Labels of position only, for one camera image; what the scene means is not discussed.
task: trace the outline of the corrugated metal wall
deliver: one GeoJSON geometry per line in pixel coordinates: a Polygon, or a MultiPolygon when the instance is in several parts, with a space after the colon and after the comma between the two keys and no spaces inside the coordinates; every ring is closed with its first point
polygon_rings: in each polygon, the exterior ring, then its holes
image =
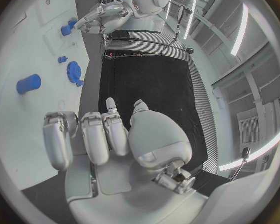
{"type": "MultiPolygon", "coordinates": [[[[154,23],[161,30],[161,34],[148,33],[148,32],[133,32],[132,38],[141,38],[150,41],[164,42],[168,44],[172,41],[174,34],[171,29],[167,27],[167,24],[161,20],[153,18],[154,23]]],[[[177,40],[174,44],[176,47],[185,48],[180,40],[177,40]]],[[[162,45],[151,44],[147,42],[137,41],[109,41],[106,46],[106,50],[131,50],[150,52],[154,54],[160,53],[162,45]]],[[[217,172],[217,135],[212,108],[207,96],[204,84],[201,80],[200,74],[191,58],[191,56],[181,50],[169,47],[164,51],[165,56],[170,56],[178,59],[182,59],[188,62],[193,82],[193,89],[195,95],[196,109],[200,118],[201,126],[203,129],[208,160],[203,163],[203,169],[210,173],[216,174],[217,172]]]]}

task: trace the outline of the led light strip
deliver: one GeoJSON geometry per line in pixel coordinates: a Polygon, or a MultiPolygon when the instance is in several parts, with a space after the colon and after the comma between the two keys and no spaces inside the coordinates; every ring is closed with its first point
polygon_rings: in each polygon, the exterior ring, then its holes
{"type": "Polygon", "coordinates": [[[243,14],[242,14],[242,21],[241,21],[241,25],[240,25],[240,30],[236,39],[236,42],[231,50],[231,54],[236,56],[239,48],[241,46],[244,34],[245,34],[245,30],[246,30],[246,26],[247,26],[247,21],[248,21],[248,8],[246,7],[245,4],[243,4],[243,14]]]}
{"type": "Polygon", "coordinates": [[[167,18],[168,18],[169,11],[170,11],[170,6],[171,6],[171,0],[170,0],[169,3],[168,3],[167,14],[166,14],[166,19],[165,19],[165,20],[167,20],[167,18]]]}
{"type": "MultiPolygon", "coordinates": [[[[247,159],[247,162],[250,162],[250,161],[262,156],[263,154],[268,152],[271,148],[273,148],[279,141],[280,141],[280,132],[269,143],[267,143],[264,147],[260,148],[259,150],[257,150],[253,154],[251,154],[250,157],[247,159]]],[[[224,171],[224,170],[227,170],[227,169],[235,168],[235,167],[240,166],[241,163],[242,163],[242,159],[239,159],[239,160],[234,161],[232,163],[220,166],[219,170],[224,171]]]]}
{"type": "Polygon", "coordinates": [[[195,8],[196,8],[196,2],[197,2],[197,0],[193,0],[192,14],[190,15],[190,18],[189,18],[189,21],[188,21],[188,24],[187,24],[187,28],[186,28],[186,33],[185,33],[184,39],[187,39],[188,33],[190,31],[190,26],[191,26],[191,23],[192,23],[192,20],[193,20],[193,16],[194,16],[194,12],[195,12],[195,8]]]}

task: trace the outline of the blue object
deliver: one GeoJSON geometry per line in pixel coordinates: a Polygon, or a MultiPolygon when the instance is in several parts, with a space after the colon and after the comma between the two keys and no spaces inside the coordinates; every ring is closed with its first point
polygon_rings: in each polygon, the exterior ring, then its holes
{"type": "Polygon", "coordinates": [[[41,86],[41,78],[38,74],[28,76],[25,79],[19,80],[16,85],[16,89],[20,94],[24,94],[27,91],[36,90],[41,86]]]}
{"type": "Polygon", "coordinates": [[[67,60],[67,57],[65,57],[65,56],[62,56],[62,57],[58,58],[59,63],[66,62],[66,60],[67,60]]]}
{"type": "Polygon", "coordinates": [[[81,68],[77,62],[71,61],[67,65],[67,77],[72,83],[77,83],[80,80],[81,68]]]}
{"type": "Polygon", "coordinates": [[[77,86],[77,87],[82,86],[82,85],[84,85],[84,81],[78,81],[78,82],[76,83],[76,86],[77,86]]]}
{"type": "Polygon", "coordinates": [[[68,25],[61,27],[61,32],[63,36],[68,36],[71,33],[71,29],[74,28],[74,25],[77,21],[70,21],[68,25]]]}

